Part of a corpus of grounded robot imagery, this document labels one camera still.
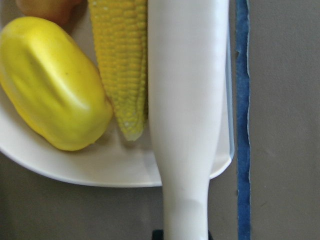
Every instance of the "gray surface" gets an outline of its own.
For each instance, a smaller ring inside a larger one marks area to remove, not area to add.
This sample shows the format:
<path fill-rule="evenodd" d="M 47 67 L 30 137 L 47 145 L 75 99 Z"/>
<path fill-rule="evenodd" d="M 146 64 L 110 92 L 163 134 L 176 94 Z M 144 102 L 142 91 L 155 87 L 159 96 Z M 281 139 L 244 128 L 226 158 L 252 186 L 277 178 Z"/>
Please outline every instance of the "gray surface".
<path fill-rule="evenodd" d="M 320 239 L 320 1 L 250 1 L 253 240 Z"/>
<path fill-rule="evenodd" d="M 231 1 L 232 49 L 234 9 Z M 237 239 L 236 165 L 234 160 L 210 182 L 208 226 L 215 240 Z M 152 230 L 163 227 L 162 217 L 160 187 L 73 185 L 24 169 L 0 153 L 0 240 L 151 240 Z"/>

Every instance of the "blue strip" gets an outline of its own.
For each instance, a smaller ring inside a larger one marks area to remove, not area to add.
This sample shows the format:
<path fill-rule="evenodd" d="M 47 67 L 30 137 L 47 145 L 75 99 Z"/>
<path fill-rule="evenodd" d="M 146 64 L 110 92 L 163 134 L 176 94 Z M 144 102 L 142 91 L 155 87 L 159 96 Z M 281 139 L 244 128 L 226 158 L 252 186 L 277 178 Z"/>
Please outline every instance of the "blue strip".
<path fill-rule="evenodd" d="M 248 130 L 250 77 L 248 71 L 249 5 L 236 0 L 236 101 L 238 142 L 238 240 L 251 239 L 250 141 Z"/>

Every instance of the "black object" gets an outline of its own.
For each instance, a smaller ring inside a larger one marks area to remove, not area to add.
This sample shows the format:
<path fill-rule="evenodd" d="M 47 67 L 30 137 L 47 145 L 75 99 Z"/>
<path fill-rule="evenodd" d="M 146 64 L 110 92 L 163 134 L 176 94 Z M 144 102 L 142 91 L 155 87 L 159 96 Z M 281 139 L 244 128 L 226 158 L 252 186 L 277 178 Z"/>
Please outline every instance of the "black object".
<path fill-rule="evenodd" d="M 214 240 L 211 236 L 211 233 L 209 231 L 209 239 L 208 240 Z M 164 240 L 164 231 L 159 229 L 159 230 L 153 230 L 152 232 L 152 240 Z"/>

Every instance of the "brown vegetable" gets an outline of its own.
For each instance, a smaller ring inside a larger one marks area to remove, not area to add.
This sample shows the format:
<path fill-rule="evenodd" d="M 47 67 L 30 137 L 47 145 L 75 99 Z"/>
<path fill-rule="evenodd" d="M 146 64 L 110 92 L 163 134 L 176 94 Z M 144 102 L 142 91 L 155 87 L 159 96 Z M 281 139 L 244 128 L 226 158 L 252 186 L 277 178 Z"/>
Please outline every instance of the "brown vegetable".
<path fill-rule="evenodd" d="M 71 10 L 82 0 L 15 0 L 26 16 L 50 20 L 58 25 L 68 22 Z"/>

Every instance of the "yellow vegetable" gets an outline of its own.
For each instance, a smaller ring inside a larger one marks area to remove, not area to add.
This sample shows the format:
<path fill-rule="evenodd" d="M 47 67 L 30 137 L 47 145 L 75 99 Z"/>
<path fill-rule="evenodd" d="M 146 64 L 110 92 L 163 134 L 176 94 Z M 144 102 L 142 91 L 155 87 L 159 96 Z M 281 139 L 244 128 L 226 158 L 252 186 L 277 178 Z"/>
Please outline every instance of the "yellow vegetable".
<path fill-rule="evenodd" d="M 94 143 L 112 118 L 97 68 L 42 18 L 17 18 L 2 30 L 0 83 L 25 122 L 61 150 Z"/>
<path fill-rule="evenodd" d="M 98 68 L 118 125 L 136 140 L 147 120 L 147 0 L 88 0 Z"/>

